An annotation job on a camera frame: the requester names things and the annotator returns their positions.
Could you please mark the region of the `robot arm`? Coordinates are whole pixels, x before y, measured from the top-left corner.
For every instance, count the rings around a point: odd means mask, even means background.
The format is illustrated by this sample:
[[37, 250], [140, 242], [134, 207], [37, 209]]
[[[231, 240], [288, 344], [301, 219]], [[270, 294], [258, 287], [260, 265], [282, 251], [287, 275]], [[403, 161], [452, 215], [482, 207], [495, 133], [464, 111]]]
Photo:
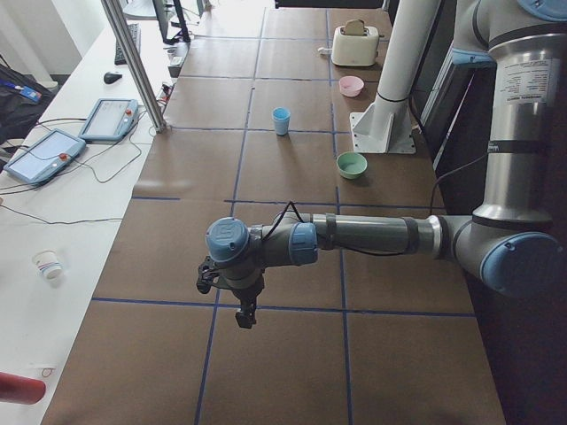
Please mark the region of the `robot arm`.
[[424, 220], [303, 214], [288, 204], [270, 225], [222, 218], [206, 231], [198, 291], [232, 292], [240, 302], [237, 324], [250, 328], [267, 268], [312, 264], [319, 251], [336, 248], [378, 257], [428, 252], [509, 297], [556, 283], [565, 253], [548, 234], [551, 217], [541, 208], [540, 191], [548, 120], [566, 62], [566, 4], [461, 1], [451, 59], [496, 69], [484, 199], [472, 214]]

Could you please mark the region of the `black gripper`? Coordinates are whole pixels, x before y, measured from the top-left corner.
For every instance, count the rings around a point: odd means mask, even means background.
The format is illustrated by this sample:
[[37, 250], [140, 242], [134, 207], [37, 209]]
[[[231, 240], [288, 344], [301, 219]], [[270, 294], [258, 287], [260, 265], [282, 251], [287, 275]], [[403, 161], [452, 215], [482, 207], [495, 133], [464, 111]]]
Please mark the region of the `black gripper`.
[[256, 324], [257, 296], [264, 289], [264, 270], [253, 259], [233, 260], [217, 264], [210, 256], [198, 266], [196, 287], [199, 293], [208, 294], [212, 287], [230, 290], [240, 300], [235, 313], [240, 328], [252, 328]]

